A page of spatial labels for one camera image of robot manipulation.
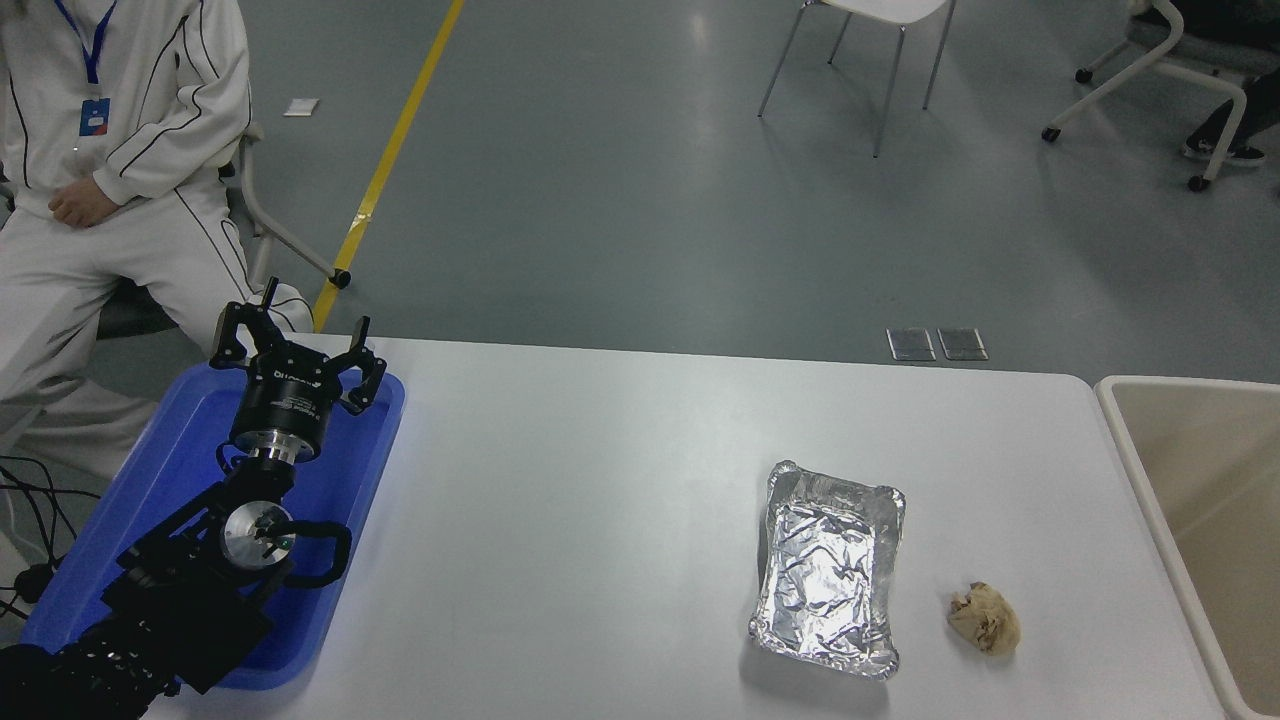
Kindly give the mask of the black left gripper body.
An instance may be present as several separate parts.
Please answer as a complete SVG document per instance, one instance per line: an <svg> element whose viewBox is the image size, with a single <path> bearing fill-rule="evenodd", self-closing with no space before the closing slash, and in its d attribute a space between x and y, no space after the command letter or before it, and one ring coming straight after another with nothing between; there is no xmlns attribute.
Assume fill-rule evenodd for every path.
<svg viewBox="0 0 1280 720"><path fill-rule="evenodd" d="M251 443L268 432L321 443L342 386L320 352L268 352L250 361L230 439Z"/></svg>

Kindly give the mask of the person's left hand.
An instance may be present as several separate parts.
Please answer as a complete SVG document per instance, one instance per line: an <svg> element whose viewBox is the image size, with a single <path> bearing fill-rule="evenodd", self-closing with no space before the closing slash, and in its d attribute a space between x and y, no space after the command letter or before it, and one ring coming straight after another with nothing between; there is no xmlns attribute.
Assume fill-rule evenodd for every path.
<svg viewBox="0 0 1280 720"><path fill-rule="evenodd" d="M72 228L90 228L105 222L122 208L86 176L56 190L47 204L55 222Z"/></svg>

